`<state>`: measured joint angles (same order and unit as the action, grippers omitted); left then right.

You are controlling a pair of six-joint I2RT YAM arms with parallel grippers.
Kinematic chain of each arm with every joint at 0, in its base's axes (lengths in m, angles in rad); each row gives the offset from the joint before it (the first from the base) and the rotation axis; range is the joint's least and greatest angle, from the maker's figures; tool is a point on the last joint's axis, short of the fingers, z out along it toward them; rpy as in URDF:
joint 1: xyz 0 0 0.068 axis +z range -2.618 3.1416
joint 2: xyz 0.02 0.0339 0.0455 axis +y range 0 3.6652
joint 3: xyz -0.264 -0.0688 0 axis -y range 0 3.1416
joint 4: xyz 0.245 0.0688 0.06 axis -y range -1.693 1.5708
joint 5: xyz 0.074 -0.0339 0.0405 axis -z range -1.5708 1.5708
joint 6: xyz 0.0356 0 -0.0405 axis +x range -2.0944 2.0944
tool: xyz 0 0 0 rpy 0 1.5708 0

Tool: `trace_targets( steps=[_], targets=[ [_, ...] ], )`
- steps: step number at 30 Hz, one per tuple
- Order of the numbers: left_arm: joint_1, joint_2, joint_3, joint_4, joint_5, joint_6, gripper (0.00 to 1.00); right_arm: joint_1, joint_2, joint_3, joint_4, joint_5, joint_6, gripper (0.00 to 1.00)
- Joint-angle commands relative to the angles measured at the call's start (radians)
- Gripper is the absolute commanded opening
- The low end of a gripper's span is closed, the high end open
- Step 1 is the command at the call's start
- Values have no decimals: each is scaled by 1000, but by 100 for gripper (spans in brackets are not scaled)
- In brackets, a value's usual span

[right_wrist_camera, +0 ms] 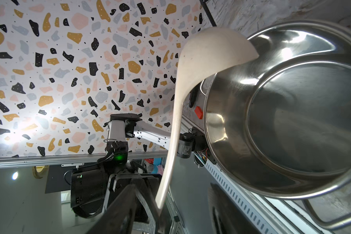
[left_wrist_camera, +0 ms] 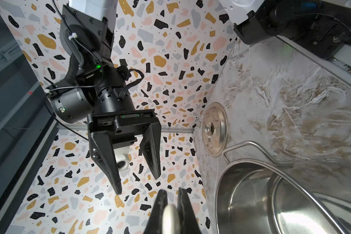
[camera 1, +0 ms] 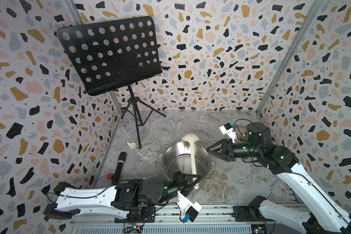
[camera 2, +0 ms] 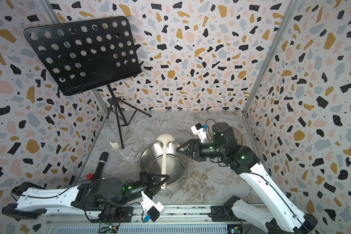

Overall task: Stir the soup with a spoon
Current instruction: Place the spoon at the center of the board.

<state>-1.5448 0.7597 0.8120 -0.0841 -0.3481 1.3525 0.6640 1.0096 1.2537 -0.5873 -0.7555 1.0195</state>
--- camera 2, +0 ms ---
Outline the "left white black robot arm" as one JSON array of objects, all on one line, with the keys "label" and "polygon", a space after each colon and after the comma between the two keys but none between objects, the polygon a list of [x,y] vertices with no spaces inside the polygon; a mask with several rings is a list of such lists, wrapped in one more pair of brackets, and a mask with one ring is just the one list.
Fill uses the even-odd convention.
[{"label": "left white black robot arm", "polygon": [[16,220],[35,220],[41,215],[80,215],[91,223],[112,222],[117,218],[130,222],[133,205],[139,206],[144,221],[156,221],[164,206],[153,202],[170,177],[141,172],[140,179],[123,183],[118,178],[97,179],[67,189],[47,190],[30,182],[16,187],[16,203],[2,209],[2,214]]}]

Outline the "stainless steel pot lid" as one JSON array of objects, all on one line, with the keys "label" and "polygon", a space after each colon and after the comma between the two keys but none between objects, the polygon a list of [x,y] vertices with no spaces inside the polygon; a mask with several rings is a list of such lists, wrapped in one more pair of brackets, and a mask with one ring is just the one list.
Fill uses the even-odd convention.
[{"label": "stainless steel pot lid", "polygon": [[239,145],[246,145],[246,138],[241,130],[233,127],[233,133]]}]

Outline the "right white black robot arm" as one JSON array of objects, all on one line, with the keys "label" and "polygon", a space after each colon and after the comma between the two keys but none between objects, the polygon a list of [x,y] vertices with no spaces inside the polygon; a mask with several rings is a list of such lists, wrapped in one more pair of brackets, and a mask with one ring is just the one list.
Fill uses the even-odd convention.
[{"label": "right white black robot arm", "polygon": [[232,196],[224,203],[222,214],[212,212],[213,216],[245,220],[267,234],[309,234],[315,229],[315,216],[304,213],[286,197],[259,157],[249,147],[238,144],[231,126],[216,122],[208,133],[207,126],[198,123],[191,129],[198,138],[188,140],[176,151],[197,162],[215,159],[222,163],[224,169],[231,169],[246,181],[268,208],[263,211]]}]

